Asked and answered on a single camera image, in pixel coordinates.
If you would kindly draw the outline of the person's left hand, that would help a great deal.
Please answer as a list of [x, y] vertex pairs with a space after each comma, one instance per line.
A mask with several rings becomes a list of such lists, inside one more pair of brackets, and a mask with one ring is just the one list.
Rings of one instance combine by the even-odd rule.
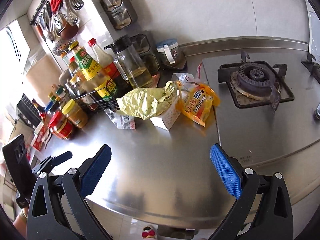
[[27, 238], [27, 214], [28, 207], [23, 208], [13, 222], [17, 231], [26, 239]]

